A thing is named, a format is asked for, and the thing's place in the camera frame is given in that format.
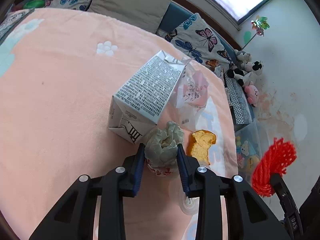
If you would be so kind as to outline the pink white plastic wrapper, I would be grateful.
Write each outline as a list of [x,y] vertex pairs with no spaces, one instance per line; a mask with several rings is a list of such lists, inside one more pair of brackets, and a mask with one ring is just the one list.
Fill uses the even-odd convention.
[[209,83],[204,74],[187,65],[171,95],[176,122],[189,131],[196,125],[208,101]]

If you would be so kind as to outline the tissue ball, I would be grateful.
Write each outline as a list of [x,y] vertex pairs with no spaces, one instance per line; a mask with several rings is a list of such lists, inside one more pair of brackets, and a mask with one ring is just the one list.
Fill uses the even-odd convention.
[[156,128],[146,137],[145,157],[151,168],[176,168],[177,146],[184,143],[184,131],[168,121],[165,129]]

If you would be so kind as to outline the grey sofa cushion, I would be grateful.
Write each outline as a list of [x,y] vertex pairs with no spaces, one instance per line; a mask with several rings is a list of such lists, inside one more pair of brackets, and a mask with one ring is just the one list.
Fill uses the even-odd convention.
[[155,33],[171,0],[92,0],[89,12],[110,16]]

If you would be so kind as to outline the cow plush toy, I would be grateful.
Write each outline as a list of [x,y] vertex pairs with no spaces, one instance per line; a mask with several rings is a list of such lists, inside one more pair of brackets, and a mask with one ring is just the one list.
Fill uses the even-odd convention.
[[259,61],[245,62],[240,68],[227,70],[227,76],[235,79],[241,87],[254,85],[258,76],[263,72],[263,64]]

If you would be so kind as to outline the grey patterned cloth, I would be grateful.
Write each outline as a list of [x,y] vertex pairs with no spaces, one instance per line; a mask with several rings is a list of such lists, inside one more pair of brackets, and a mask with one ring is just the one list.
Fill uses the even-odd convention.
[[253,121],[253,112],[242,87],[236,79],[229,78],[227,74],[225,74],[225,82],[229,91],[235,123],[237,125],[249,125]]

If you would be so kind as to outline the butterfly pillow right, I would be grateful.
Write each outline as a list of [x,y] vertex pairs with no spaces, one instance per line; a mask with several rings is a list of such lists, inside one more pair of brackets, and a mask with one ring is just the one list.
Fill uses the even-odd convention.
[[158,29],[156,34],[211,71],[221,67],[226,72],[234,66],[227,47],[198,13],[171,31]]

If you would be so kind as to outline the pink plush toy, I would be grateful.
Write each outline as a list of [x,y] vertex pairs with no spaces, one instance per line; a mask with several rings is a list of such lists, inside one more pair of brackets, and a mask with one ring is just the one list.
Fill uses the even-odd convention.
[[248,103],[253,107],[257,107],[257,104],[259,101],[258,89],[254,85],[249,85],[244,87],[244,91],[245,91]]

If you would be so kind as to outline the clear toy storage box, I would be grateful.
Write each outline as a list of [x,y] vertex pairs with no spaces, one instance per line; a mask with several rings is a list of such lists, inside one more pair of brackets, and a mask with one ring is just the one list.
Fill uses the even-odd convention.
[[256,121],[235,133],[235,144],[239,174],[250,184],[253,172],[262,158]]

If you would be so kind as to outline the colourful pinwheel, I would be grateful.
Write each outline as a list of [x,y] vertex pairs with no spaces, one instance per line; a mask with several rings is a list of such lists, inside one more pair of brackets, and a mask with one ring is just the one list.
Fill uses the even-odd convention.
[[268,18],[265,16],[257,16],[255,20],[251,21],[252,31],[247,31],[244,34],[244,46],[242,50],[247,47],[247,45],[255,38],[256,36],[264,36],[264,32],[270,28],[268,23]]

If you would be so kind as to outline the grey plush toy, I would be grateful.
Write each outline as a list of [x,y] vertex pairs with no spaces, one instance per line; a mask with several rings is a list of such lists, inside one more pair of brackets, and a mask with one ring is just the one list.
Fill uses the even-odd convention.
[[250,53],[247,53],[243,50],[234,50],[234,53],[236,55],[236,58],[238,61],[241,62],[251,62],[252,61],[252,55]]

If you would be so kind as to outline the red mesh fruit net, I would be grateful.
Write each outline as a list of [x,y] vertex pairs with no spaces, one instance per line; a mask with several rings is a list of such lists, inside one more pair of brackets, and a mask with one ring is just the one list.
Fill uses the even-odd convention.
[[274,138],[262,159],[253,171],[251,185],[253,190],[261,197],[270,197],[275,193],[271,186],[271,176],[286,174],[286,168],[297,159],[294,144],[284,141],[284,138]]

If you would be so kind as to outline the picture book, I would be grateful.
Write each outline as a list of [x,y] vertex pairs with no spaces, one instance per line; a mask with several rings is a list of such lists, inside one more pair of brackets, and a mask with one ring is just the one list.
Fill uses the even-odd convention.
[[33,9],[23,9],[16,12],[11,12],[1,23],[1,39],[0,44],[9,36],[9,34],[32,12]]

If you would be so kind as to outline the orange peel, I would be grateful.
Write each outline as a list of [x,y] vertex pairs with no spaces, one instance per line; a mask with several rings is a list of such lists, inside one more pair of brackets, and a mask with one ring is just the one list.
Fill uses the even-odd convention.
[[213,132],[201,129],[192,133],[186,150],[186,155],[196,158],[199,162],[210,165],[209,149],[216,144],[216,135]]

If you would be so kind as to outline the clear plastic lid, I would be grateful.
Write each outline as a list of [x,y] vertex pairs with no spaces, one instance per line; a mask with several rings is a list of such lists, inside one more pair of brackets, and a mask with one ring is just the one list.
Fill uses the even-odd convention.
[[184,214],[193,216],[198,213],[199,197],[189,198],[183,190],[180,190],[178,195],[178,203]]

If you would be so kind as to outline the white blue milk carton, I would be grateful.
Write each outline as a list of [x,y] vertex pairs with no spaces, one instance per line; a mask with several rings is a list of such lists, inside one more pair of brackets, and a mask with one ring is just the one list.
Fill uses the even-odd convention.
[[159,51],[113,94],[108,129],[130,143],[153,130],[183,71],[192,59]]

